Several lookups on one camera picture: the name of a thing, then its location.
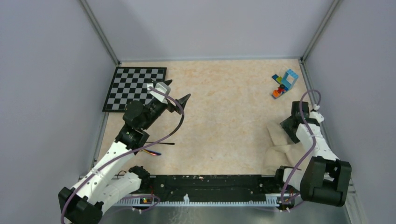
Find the beige cloth napkin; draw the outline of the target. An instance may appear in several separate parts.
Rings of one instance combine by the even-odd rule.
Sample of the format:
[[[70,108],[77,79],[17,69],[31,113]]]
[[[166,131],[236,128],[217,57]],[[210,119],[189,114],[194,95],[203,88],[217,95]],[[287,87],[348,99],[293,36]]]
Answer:
[[[280,124],[271,121],[266,125],[271,139],[264,154],[263,173],[273,175],[281,166],[294,167],[305,154],[302,143],[294,143]]]

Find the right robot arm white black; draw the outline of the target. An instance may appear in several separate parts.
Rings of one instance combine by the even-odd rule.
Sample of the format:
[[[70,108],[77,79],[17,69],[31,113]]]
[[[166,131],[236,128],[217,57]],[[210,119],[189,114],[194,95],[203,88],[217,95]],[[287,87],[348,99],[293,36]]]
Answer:
[[[301,143],[309,152],[307,168],[281,166],[276,170],[274,187],[287,192],[291,187],[299,191],[302,200],[342,207],[345,204],[352,167],[340,160],[324,139],[320,123],[324,117],[318,106],[309,109],[308,102],[292,102],[291,115],[280,123],[294,143]]]

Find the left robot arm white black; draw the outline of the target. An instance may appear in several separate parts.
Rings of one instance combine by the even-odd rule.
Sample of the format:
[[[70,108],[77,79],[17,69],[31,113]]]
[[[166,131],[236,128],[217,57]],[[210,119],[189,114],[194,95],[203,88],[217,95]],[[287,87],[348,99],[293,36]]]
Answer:
[[[112,178],[138,152],[168,139],[182,126],[184,109],[191,95],[172,98],[169,95],[171,82],[152,81],[147,84],[148,94],[153,96],[148,104],[134,100],[126,105],[122,117],[124,126],[102,159],[71,188],[64,187],[58,193],[61,223],[98,224],[105,212],[128,193],[144,193],[149,189],[149,179],[136,172],[127,172],[115,181]],[[161,139],[147,143],[149,134],[146,130],[165,110],[181,115],[178,125]]]

